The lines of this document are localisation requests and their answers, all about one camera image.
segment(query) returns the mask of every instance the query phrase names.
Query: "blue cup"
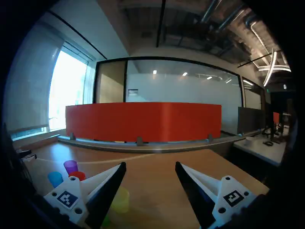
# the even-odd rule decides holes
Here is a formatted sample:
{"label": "blue cup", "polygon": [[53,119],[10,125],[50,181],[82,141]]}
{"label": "blue cup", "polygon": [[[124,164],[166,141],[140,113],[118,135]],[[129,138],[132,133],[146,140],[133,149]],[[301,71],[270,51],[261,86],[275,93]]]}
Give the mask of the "blue cup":
{"label": "blue cup", "polygon": [[56,188],[62,182],[64,182],[63,176],[59,172],[51,172],[51,173],[49,173],[48,174],[48,179],[49,179],[49,181],[51,182],[51,184],[52,184],[52,186],[54,188]]}

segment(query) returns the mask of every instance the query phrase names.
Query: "plastic cup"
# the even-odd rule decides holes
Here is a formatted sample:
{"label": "plastic cup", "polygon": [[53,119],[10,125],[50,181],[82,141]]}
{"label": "plastic cup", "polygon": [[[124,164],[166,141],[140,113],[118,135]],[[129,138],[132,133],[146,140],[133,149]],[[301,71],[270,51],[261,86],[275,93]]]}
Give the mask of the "plastic cup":
{"label": "plastic cup", "polygon": [[111,209],[117,213],[126,213],[129,210],[129,192],[123,187],[119,187],[113,201]]}
{"label": "plastic cup", "polygon": [[68,174],[79,170],[78,167],[77,167],[77,162],[73,161],[73,160],[66,161],[64,163],[64,168],[66,169]]}
{"label": "plastic cup", "polygon": [[255,138],[254,137],[246,137],[245,146],[252,146]]}
{"label": "plastic cup", "polygon": [[48,174],[48,179],[49,179],[49,181],[51,182],[51,184],[52,184],[52,186],[54,188],[56,188],[62,182],[64,182],[63,176],[59,172],[51,172],[51,173],[49,173]]}
{"label": "plastic cup", "polygon": [[69,174],[69,177],[71,177],[71,176],[77,177],[80,181],[83,181],[83,180],[86,179],[85,173],[81,172],[81,171],[74,171],[74,172]]}

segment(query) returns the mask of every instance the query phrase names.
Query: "red privacy panel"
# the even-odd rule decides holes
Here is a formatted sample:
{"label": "red privacy panel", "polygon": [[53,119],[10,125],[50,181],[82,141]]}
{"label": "red privacy panel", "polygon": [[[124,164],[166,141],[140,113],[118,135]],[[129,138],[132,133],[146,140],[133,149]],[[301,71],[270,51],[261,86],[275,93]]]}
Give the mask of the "red privacy panel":
{"label": "red privacy panel", "polygon": [[220,137],[221,105],[95,103],[66,107],[66,133],[101,141],[169,142]]}
{"label": "red privacy panel", "polygon": [[279,123],[279,113],[273,112],[273,122]]}

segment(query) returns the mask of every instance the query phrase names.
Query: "wooden table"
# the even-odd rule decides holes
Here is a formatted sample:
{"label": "wooden table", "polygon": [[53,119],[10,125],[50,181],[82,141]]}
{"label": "wooden table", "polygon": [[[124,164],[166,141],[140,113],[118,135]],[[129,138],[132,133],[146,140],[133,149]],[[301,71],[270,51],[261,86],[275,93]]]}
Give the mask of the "wooden table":
{"label": "wooden table", "polygon": [[130,209],[124,214],[109,212],[108,228],[187,228],[198,229],[199,223],[175,172],[179,161],[193,169],[221,179],[231,175],[254,194],[268,188],[211,150],[167,154],[128,154],[102,152],[54,143],[34,150],[38,160],[30,173],[40,194],[52,190],[47,174],[59,171],[67,178],[63,162],[75,159],[79,170],[91,177],[121,161],[127,164],[122,186],[130,193]]}

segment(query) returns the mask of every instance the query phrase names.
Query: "yellow cup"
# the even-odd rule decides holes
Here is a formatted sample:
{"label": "yellow cup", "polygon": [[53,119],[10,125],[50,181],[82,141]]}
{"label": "yellow cup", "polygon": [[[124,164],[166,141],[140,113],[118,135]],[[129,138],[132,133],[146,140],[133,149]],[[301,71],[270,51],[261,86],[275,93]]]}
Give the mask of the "yellow cup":
{"label": "yellow cup", "polygon": [[126,213],[129,210],[129,192],[126,188],[119,187],[110,206],[117,213]]}

